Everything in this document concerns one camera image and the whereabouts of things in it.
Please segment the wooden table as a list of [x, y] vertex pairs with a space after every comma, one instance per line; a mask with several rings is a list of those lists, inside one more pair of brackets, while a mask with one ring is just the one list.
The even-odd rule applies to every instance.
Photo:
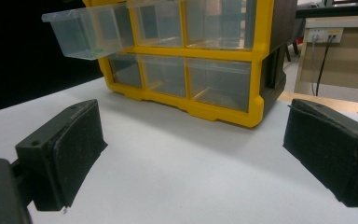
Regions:
[[315, 103], [318, 103], [321, 105], [329, 106], [337, 111], [358, 114], [358, 103], [357, 102], [325, 98], [325, 97], [295, 93], [295, 92], [290, 92], [290, 91], [284, 91], [279, 96], [279, 100], [281, 100], [281, 101], [291, 102], [293, 99], [309, 100], [309, 101], [312, 101], [312, 102], [315, 102]]

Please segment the black desk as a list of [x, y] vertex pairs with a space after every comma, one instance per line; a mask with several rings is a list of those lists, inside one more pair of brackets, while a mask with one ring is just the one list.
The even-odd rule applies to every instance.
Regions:
[[358, 16], [358, 0], [320, 0], [297, 6], [296, 18]]

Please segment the white power outlet strip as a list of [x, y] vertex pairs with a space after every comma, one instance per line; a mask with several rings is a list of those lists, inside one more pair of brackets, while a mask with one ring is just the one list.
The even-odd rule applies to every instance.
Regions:
[[343, 35], [343, 28], [310, 28], [307, 41], [310, 43], [339, 43]]

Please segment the set of closed clear drawers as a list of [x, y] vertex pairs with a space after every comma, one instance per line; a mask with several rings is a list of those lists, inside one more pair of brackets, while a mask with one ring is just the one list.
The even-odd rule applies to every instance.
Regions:
[[[143, 47], [242, 50], [254, 42], [256, 0], [129, 0]], [[247, 62], [122, 53], [109, 57], [116, 83], [248, 110]]]

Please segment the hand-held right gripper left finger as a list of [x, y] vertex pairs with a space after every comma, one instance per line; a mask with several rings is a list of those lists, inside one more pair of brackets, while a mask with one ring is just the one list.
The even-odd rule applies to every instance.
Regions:
[[21, 168], [31, 172], [36, 209], [70, 207], [106, 147], [95, 99], [66, 107], [20, 141], [16, 151]]

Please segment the yellow black drawer organizer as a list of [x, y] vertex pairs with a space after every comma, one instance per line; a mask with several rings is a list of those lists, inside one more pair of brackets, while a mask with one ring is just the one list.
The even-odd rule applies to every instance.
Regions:
[[[83, 0], [86, 7], [125, 3], [129, 0]], [[248, 110], [240, 111], [217, 105], [196, 102], [187, 97], [170, 96], [151, 91], [147, 87], [135, 88], [113, 80], [110, 56], [100, 59], [107, 87], [131, 99], [152, 101], [184, 110], [188, 114], [207, 120], [221, 120], [244, 127], [254, 127], [267, 115], [281, 95], [286, 75], [282, 70], [287, 42], [292, 36], [296, 17], [297, 0], [256, 0], [254, 42], [250, 49], [215, 50], [168, 47], [143, 47], [136, 41], [137, 29], [128, 9], [134, 45], [119, 51], [122, 53], [152, 56], [184, 56], [205, 59], [247, 62], [251, 65]]]

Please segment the white table board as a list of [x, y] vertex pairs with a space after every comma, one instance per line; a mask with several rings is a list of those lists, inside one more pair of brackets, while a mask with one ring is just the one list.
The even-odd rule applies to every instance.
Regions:
[[69, 105], [99, 103], [106, 149], [73, 205], [34, 224], [358, 224], [282, 145], [289, 105], [253, 129], [109, 91], [102, 79], [0, 110], [0, 158]]

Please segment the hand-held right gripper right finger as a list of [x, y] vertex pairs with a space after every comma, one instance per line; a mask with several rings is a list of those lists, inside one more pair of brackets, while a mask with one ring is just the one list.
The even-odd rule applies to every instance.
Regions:
[[358, 207], [358, 121], [328, 106], [295, 99], [283, 147], [339, 202]]

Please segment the clear plastic drawer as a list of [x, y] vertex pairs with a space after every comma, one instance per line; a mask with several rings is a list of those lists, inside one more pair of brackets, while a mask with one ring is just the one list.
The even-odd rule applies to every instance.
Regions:
[[134, 45], [125, 3], [47, 13], [41, 20], [51, 25], [65, 57], [92, 61]]

